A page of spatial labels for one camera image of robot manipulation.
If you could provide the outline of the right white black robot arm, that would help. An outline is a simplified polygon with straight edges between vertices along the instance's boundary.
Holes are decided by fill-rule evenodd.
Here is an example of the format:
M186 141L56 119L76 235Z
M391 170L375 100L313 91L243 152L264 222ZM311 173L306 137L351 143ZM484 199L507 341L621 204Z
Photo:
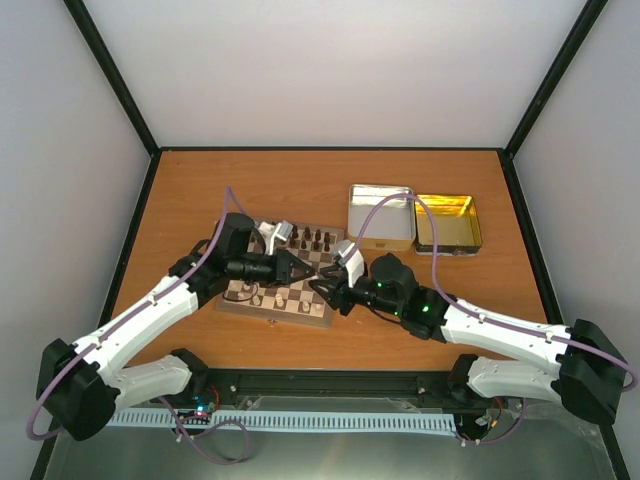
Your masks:
M463 380L460 399L519 397L557 403L572 415L612 425L620 398L637 378L622 354L594 323L540 324L498 314L434 287L419 284L395 255L370 268L341 264L322 269L311 288L341 315L355 306L390 314L421 340L478 347L502 360L460 357L452 375Z

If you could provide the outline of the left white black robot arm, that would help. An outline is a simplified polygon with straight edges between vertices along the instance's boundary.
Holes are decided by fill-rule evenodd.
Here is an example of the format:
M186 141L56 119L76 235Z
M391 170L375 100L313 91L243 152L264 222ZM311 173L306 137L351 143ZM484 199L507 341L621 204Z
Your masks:
M188 350L139 367L129 367L129 361L233 280L267 288L312 277L313 267L280 246L293 230L287 221L257 223L246 214L227 214L212 239L199 241L118 317L72 343L56 339L45 347L37 405L73 439L86 440L132 405L176 394L190 403L201 400L208 390L207 367Z

